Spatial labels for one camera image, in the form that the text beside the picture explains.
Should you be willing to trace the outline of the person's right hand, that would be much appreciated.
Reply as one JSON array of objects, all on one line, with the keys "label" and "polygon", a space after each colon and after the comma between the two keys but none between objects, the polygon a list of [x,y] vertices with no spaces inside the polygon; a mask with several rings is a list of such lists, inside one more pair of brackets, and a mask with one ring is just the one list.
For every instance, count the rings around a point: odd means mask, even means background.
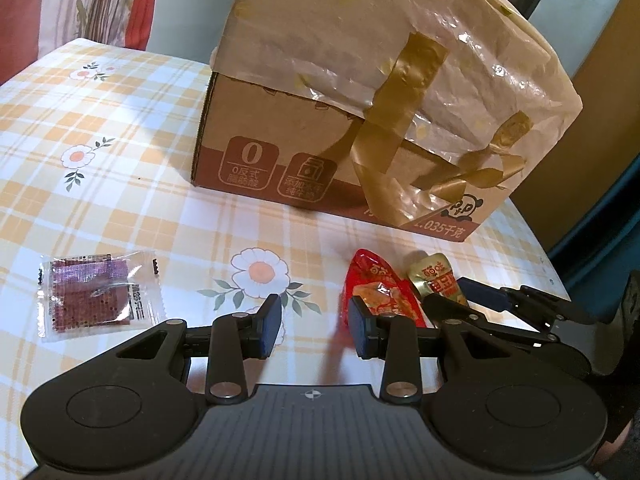
[{"label": "person's right hand", "polygon": [[600,466],[624,444],[639,409],[639,271],[629,273],[618,312],[622,315],[623,352],[610,374],[599,379],[608,411],[604,439],[592,460]]}]

